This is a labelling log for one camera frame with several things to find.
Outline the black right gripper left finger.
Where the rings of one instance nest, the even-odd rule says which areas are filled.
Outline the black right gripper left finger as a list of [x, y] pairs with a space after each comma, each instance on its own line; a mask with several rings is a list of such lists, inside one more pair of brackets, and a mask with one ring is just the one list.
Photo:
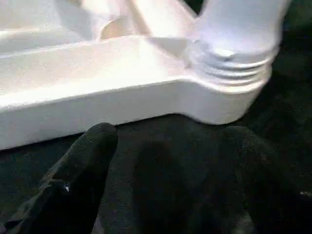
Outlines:
[[6, 234], [90, 234], [118, 135], [110, 123], [82, 134], [4, 224]]

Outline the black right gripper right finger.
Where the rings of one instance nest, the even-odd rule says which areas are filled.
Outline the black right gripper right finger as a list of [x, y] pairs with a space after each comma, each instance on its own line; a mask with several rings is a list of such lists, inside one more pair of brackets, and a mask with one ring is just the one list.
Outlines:
[[312, 232], [312, 161], [284, 156], [248, 128], [224, 129], [221, 149], [232, 159], [247, 210], [259, 234]]

